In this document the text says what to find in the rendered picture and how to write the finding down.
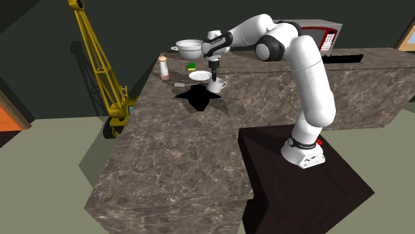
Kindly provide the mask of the white cup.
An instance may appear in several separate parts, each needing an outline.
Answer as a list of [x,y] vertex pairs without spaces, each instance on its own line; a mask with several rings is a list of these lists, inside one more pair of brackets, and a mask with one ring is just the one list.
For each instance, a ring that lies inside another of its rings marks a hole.
[[212,92],[214,94],[219,94],[226,86],[226,81],[224,81],[221,78],[216,78],[215,80],[209,80],[206,89],[207,91]]

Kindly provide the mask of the grey spatula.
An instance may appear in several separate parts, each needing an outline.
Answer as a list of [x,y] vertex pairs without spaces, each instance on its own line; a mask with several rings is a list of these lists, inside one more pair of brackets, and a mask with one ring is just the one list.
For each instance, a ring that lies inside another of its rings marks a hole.
[[183,88],[185,86],[193,86],[193,85],[207,85],[208,83],[203,82],[203,83],[193,83],[193,84],[185,84],[185,83],[181,83],[181,82],[175,82],[174,83],[174,87],[180,87]]

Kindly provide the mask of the dark robot stand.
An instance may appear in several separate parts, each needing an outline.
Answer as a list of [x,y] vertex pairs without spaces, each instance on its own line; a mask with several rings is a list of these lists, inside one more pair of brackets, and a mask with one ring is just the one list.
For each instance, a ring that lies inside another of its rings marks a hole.
[[323,138],[323,164],[302,169],[281,155],[292,125],[242,128],[238,143],[254,197],[246,234],[325,234],[374,194]]

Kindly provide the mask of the window with wooden frame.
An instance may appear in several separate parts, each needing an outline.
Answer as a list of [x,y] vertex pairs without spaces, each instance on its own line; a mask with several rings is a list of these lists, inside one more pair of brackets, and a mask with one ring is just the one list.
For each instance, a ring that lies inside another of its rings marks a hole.
[[415,51],[415,21],[410,24],[395,49],[399,51]]

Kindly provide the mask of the red and grey microwave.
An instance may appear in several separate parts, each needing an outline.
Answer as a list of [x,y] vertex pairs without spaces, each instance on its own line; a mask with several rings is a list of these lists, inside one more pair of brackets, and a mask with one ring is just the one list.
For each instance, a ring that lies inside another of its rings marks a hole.
[[341,23],[334,23],[322,19],[283,19],[282,22],[294,22],[301,28],[301,36],[298,41],[305,44],[307,51],[312,47],[314,41],[315,50],[319,50],[321,55],[329,55],[342,29]]

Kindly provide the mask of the white and tan shaker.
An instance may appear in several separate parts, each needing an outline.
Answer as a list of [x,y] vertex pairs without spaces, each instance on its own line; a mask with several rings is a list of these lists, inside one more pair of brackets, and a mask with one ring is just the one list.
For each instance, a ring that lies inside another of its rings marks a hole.
[[169,70],[167,66],[167,58],[165,56],[159,56],[158,61],[160,64],[160,77],[162,80],[168,80],[170,78]]

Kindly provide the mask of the yellow toy crane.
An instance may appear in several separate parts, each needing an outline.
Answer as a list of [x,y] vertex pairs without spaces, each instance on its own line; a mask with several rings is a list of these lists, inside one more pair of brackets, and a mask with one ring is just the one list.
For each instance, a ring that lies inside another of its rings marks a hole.
[[101,97],[109,115],[102,129],[103,136],[106,139],[117,138],[122,133],[138,99],[131,98],[128,88],[119,84],[86,16],[83,1],[67,1],[74,11]]

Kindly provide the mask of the orange door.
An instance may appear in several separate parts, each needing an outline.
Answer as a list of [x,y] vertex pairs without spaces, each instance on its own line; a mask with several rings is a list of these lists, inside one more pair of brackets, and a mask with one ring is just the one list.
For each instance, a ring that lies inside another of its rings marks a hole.
[[21,131],[31,128],[31,123],[0,89],[0,132]]

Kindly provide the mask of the white plate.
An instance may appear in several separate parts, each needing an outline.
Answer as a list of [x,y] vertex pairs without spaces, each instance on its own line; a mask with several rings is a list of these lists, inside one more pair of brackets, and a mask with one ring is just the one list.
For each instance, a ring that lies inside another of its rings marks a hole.
[[189,78],[194,81],[207,81],[211,78],[211,72],[206,70],[196,70],[189,73]]

